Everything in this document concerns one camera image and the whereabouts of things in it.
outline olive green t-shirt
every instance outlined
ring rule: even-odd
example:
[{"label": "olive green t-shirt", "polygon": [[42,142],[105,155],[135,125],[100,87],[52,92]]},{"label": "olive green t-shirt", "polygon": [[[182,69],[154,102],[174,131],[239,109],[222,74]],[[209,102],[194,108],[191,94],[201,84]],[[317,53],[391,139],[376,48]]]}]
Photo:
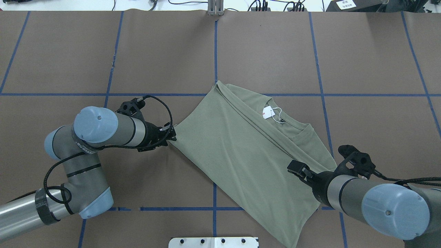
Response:
[{"label": "olive green t-shirt", "polygon": [[264,119],[266,106],[278,107],[271,97],[218,81],[176,126],[177,141],[171,143],[278,241],[294,248],[319,202],[286,167],[295,159],[320,173],[336,163],[310,124],[283,111],[284,123],[277,123],[277,109],[275,120]]}]

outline cable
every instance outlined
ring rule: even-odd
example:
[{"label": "cable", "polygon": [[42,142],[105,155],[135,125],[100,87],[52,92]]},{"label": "cable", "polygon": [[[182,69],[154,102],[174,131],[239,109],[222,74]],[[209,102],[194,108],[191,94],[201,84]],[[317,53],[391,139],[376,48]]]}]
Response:
[{"label": "cable", "polygon": [[[143,100],[146,100],[147,98],[153,98],[157,101],[159,101],[160,103],[162,103],[162,105],[164,105],[164,107],[167,109],[168,114],[170,116],[170,126],[173,126],[173,117],[172,117],[172,112],[170,111],[170,109],[168,108],[168,106],[161,101],[159,98],[151,96],[151,95],[145,95],[142,97]],[[170,132],[172,131],[171,128],[167,129],[167,132],[165,133],[164,137],[162,137],[159,141],[157,141],[154,144],[150,144],[144,147],[127,147],[127,146],[118,146],[118,145],[110,145],[110,146],[102,146],[102,147],[98,147],[96,148],[97,150],[102,150],[102,149],[106,149],[106,148],[126,148],[126,149],[138,149],[138,148],[151,148],[151,147],[156,147],[157,145],[161,144],[163,141],[165,141],[167,139],[167,136],[170,134]]]},{"label": "cable", "polygon": [[[153,99],[159,101],[162,105],[165,106],[165,108],[167,109],[168,114],[169,114],[169,116],[170,116],[170,126],[173,127],[173,117],[172,117],[172,112],[170,111],[170,108],[169,108],[169,107],[168,107],[163,101],[161,101],[159,98],[157,98],[157,97],[155,97],[155,96],[145,95],[145,96],[142,97],[143,100],[146,100],[147,98],[153,98]],[[137,149],[137,148],[150,148],[150,147],[156,147],[157,145],[161,144],[163,141],[165,141],[165,140],[167,139],[167,137],[168,137],[168,135],[170,134],[171,131],[172,131],[171,128],[167,129],[167,132],[165,133],[164,137],[162,137],[159,141],[157,141],[156,143],[153,143],[153,144],[150,144],[150,145],[144,146],[144,147],[127,147],[127,146],[110,145],[110,146],[102,146],[102,147],[99,147],[99,148],[96,148],[96,149],[97,149],[97,150],[103,150],[103,149],[106,149],[106,148]],[[48,172],[46,173],[46,176],[45,176],[45,178],[44,178],[44,180],[43,180],[43,189],[44,189],[46,195],[49,196],[49,198],[52,199],[54,202],[56,202],[56,203],[60,203],[60,204],[67,204],[67,203],[69,203],[69,202],[72,200],[72,193],[71,193],[71,191],[70,191],[68,188],[63,187],[63,186],[49,186],[49,187],[48,187],[47,183],[48,183],[48,178],[49,178],[50,174],[51,174],[52,171],[53,171],[57,166],[59,166],[60,164],[66,162],[66,161],[68,161],[68,160],[70,160],[70,159],[73,159],[73,158],[75,158],[75,157],[82,156],[82,155],[85,155],[85,154],[86,154],[85,152],[80,152],[80,153],[74,154],[74,155],[72,155],[72,156],[70,156],[70,157],[64,158],[64,159],[58,161],[57,163],[55,163],[54,165],[52,165],[52,167],[51,167],[51,168],[48,170]],[[59,189],[59,190],[65,191],[65,192],[68,193],[69,197],[68,197],[65,201],[59,200],[59,199],[57,199],[56,197],[54,197],[54,196],[49,192],[49,189]],[[36,192],[36,191],[32,191],[32,192],[26,193],[26,194],[24,194],[24,195],[22,195],[22,196],[19,196],[19,197],[13,199],[12,201],[15,201],[15,200],[21,199],[21,198],[23,198],[23,197],[26,197],[26,196],[28,196],[28,195],[34,194],[35,192]]]},{"label": "cable", "polygon": [[171,4],[175,4],[175,5],[178,5],[178,4],[192,4],[192,3],[194,3],[194,4],[207,4],[208,3],[208,2],[194,2],[194,1],[185,2],[185,3],[172,3],[172,2],[170,2],[170,0],[168,0],[168,2],[171,3]]},{"label": "cable", "polygon": [[[282,113],[282,109],[281,108],[273,108],[273,110],[275,110],[275,109],[280,109],[280,113],[279,113],[279,120],[282,120],[281,118],[280,118],[280,114]],[[285,121],[282,121],[282,122],[280,122],[280,121],[277,121],[275,118],[274,118],[274,116],[272,116],[272,118],[273,118],[273,120],[275,121],[275,122],[278,122],[278,123],[285,123]]]},{"label": "cable", "polygon": [[153,11],[156,8],[156,4],[158,4],[158,1],[155,1],[153,3],[153,7],[151,9],[149,9],[149,11]]},{"label": "cable", "polygon": [[251,7],[253,6],[254,3],[256,3],[256,9],[257,9],[257,1],[259,1],[259,3],[260,3],[260,0],[254,0],[254,2],[252,2],[252,3],[250,4],[250,7],[248,8],[247,11],[250,11],[250,9],[251,9]]},{"label": "cable", "polygon": [[292,8],[295,7],[295,3],[294,3],[293,1],[291,1],[291,2],[288,2],[288,3],[285,5],[285,8],[283,8],[283,11],[286,10],[286,7],[288,7],[289,4],[292,4]]},{"label": "cable", "polygon": [[52,171],[55,169],[55,167],[61,165],[62,163],[66,162],[67,160],[73,159],[73,158],[75,158],[75,157],[78,157],[78,156],[81,156],[81,155],[84,155],[84,154],[86,154],[86,153],[85,153],[85,152],[80,152],[80,153],[74,154],[74,155],[72,155],[72,156],[70,156],[70,157],[67,157],[67,158],[65,158],[65,159],[62,159],[62,160],[58,161],[57,163],[55,163],[54,165],[52,165],[52,167],[51,167],[51,168],[48,170],[48,172],[46,173],[46,176],[45,176],[45,178],[44,178],[44,180],[43,180],[43,189],[44,189],[44,191],[46,192],[47,196],[49,196],[49,198],[52,199],[54,202],[56,202],[56,203],[60,203],[60,204],[67,204],[67,203],[69,203],[69,202],[72,200],[72,194],[71,194],[71,191],[70,191],[69,189],[67,189],[66,187],[61,187],[61,186],[51,186],[51,188],[59,189],[59,190],[64,190],[64,191],[66,191],[67,193],[69,193],[69,197],[68,197],[65,201],[58,200],[57,198],[55,198],[55,197],[49,192],[49,187],[48,187],[48,178],[49,178],[49,175],[52,173]]},{"label": "cable", "polygon": [[298,10],[298,8],[300,7],[301,8],[301,5],[302,3],[300,2],[300,0],[295,4],[295,6],[294,6],[294,8],[292,8],[292,10],[290,10],[290,11],[292,11],[292,12],[297,12],[297,10]]},{"label": "cable", "polygon": [[414,183],[414,184],[423,184],[423,185],[431,185],[431,186],[441,187],[441,184],[427,182],[427,181],[441,181],[441,177],[421,177],[421,178],[413,178],[413,179],[403,180],[403,179],[398,179],[398,178],[386,177],[383,174],[381,174],[381,172],[379,172],[377,170],[374,171],[374,175],[383,179],[383,180],[386,180],[386,181],[394,181],[394,182],[400,181],[401,185],[406,184],[406,183]]}]

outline white sign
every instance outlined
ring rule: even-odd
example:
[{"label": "white sign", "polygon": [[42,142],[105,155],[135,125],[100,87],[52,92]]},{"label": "white sign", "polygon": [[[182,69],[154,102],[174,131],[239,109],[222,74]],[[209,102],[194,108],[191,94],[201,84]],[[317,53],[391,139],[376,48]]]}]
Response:
[{"label": "white sign", "polygon": [[339,2],[337,2],[337,5],[341,10],[357,7],[357,5],[352,0],[339,1]]}]

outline blue tape line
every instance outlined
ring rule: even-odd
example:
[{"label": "blue tape line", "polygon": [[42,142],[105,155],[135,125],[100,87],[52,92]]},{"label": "blue tape line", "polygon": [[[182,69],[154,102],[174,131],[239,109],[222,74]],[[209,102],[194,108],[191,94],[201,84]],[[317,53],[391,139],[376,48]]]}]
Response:
[{"label": "blue tape line", "polygon": [[425,97],[425,94],[323,94],[326,97]]},{"label": "blue tape line", "polygon": [[315,44],[314,27],[312,24],[312,15],[311,15],[311,12],[308,12],[308,14],[309,14],[309,25],[311,27],[312,46],[314,47],[315,65],[317,67],[318,84],[320,86],[321,104],[323,106],[323,114],[325,115],[326,132],[328,133],[328,144],[329,144],[329,149],[331,151],[331,155],[332,155],[332,157],[334,157],[334,151],[332,148],[332,141],[331,141],[331,134],[329,132],[328,113],[326,112],[325,95],[323,93],[323,85],[321,83],[320,67],[318,65],[318,55],[317,55],[317,47]]},{"label": "blue tape line", "polygon": [[262,95],[268,96],[268,97],[319,97],[321,94],[314,94],[314,93],[263,93]]},{"label": "blue tape line", "polygon": [[[0,93],[0,96],[144,96],[157,97],[204,97],[205,93]],[[321,94],[311,93],[262,93],[269,97],[321,97]],[[426,97],[426,94],[331,94],[324,93],[325,97]],[[430,97],[441,97],[441,94],[429,94]]]},{"label": "blue tape line", "polygon": [[22,36],[23,36],[24,31],[25,31],[27,21],[29,19],[29,15],[30,15],[30,11],[28,11],[28,13],[26,15],[26,19],[25,19],[25,22],[23,23],[22,30],[20,31],[19,38],[17,40],[17,43],[15,44],[14,51],[12,52],[11,59],[9,60],[9,64],[7,65],[7,69],[6,69],[6,72],[4,74],[1,86],[0,86],[0,93],[2,93],[2,91],[3,91],[4,84],[6,83],[6,79],[7,79],[7,76],[9,74],[9,70],[11,69],[11,66],[12,66],[12,62],[14,62],[15,54],[17,53],[17,49],[19,48],[20,41],[22,40]]},{"label": "blue tape line", "polygon": [[120,42],[120,34],[121,34],[121,26],[123,25],[123,17],[124,17],[124,11],[121,11],[120,25],[118,26],[118,34],[116,35],[115,53],[113,54],[112,68],[110,69],[109,83],[107,85],[106,99],[104,101],[105,108],[107,108],[107,102],[108,102],[109,93],[110,93],[110,86],[112,86],[113,70],[115,69],[116,53],[118,52],[118,44]]},{"label": "blue tape line", "polygon": [[217,22],[214,22],[214,83],[217,82]]},{"label": "blue tape line", "polygon": [[132,211],[132,209],[125,207],[118,207],[118,211]]},{"label": "blue tape line", "polygon": [[78,248],[82,247],[82,240],[84,238],[84,230],[86,229],[86,220],[83,219],[83,223],[81,225],[80,239],[78,241]]},{"label": "blue tape line", "polygon": [[346,229],[344,228],[343,214],[341,212],[339,212],[339,214],[340,214],[341,233],[343,234],[343,245],[344,248],[348,248],[348,240],[346,239]]},{"label": "blue tape line", "polygon": [[206,93],[110,93],[109,96],[204,97]]},{"label": "blue tape line", "polygon": [[105,96],[105,93],[1,93],[2,96]]},{"label": "blue tape line", "polygon": [[213,182],[213,237],[217,237],[217,185]]},{"label": "blue tape line", "polygon": [[216,211],[243,211],[241,207],[216,207]]},{"label": "blue tape line", "polygon": [[213,211],[213,207],[140,207],[140,211]]},{"label": "blue tape line", "polygon": [[418,73],[419,73],[419,78],[421,79],[421,83],[422,83],[422,86],[424,88],[424,92],[426,93],[427,101],[429,102],[430,110],[432,111],[432,116],[434,117],[435,124],[437,126],[438,135],[441,138],[441,128],[440,128],[440,125],[439,125],[439,122],[438,122],[437,115],[435,113],[434,107],[432,105],[432,101],[430,100],[429,92],[428,92],[427,87],[426,87],[426,82],[424,81],[424,78],[422,76],[422,72],[421,72],[421,68],[419,67],[418,59],[416,58],[416,54],[415,54],[415,51],[414,51],[413,46],[412,46],[411,38],[410,38],[409,32],[407,30],[407,24],[406,24],[406,19],[404,17],[404,12],[401,12],[401,18],[403,19],[404,30],[406,31],[407,41],[409,42],[409,47],[411,49],[412,56],[413,56],[414,61],[415,61],[415,65],[416,65],[416,68],[417,68]]}]

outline price tag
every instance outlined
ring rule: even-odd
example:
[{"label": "price tag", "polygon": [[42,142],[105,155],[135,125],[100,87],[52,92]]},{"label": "price tag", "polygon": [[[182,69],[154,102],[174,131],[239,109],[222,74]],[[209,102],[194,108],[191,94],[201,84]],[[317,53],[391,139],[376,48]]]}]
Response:
[{"label": "price tag", "polygon": [[352,0],[343,0],[336,3],[341,10],[357,7],[357,5]]},{"label": "price tag", "polygon": [[263,113],[262,113],[263,118],[268,119],[274,115],[276,115],[276,114],[274,113],[274,110],[273,110],[273,108],[271,108],[271,106],[266,106],[263,109]]}]

